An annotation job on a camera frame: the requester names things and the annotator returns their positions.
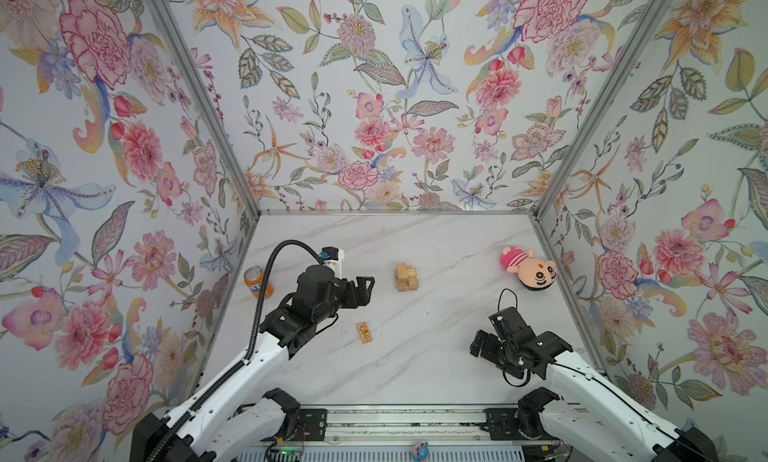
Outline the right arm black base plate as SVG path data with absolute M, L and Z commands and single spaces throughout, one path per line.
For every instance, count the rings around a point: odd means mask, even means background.
M 482 429 L 492 441 L 537 440 L 542 436 L 538 414 L 525 408 L 488 408 Z

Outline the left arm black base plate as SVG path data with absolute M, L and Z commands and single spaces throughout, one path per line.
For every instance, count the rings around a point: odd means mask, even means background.
M 322 442 L 328 425 L 327 409 L 300 408 L 285 414 L 276 434 L 265 438 L 270 442 Z

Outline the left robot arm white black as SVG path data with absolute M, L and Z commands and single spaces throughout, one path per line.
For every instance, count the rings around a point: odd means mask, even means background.
M 134 428 L 132 461 L 229 461 L 258 441 L 283 442 L 298 429 L 300 403 L 279 388 L 246 401 L 342 309 L 369 304 L 375 280 L 337 277 L 327 265 L 301 273 L 294 292 L 262 321 L 245 348 L 218 376 L 163 417 L 150 414 Z

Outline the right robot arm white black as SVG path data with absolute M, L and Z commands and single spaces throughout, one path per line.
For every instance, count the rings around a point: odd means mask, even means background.
M 713 440 L 696 427 L 682 429 L 656 415 L 595 370 L 557 334 L 540 334 L 507 307 L 477 331 L 469 352 L 503 377 L 542 385 L 512 409 L 489 409 L 494 439 L 560 440 L 594 461 L 715 461 Z

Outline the plain wood block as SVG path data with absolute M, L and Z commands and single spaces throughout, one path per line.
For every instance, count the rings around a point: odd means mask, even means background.
M 397 281 L 407 281 L 409 278 L 409 268 L 406 263 L 398 263 L 395 269 L 395 279 Z

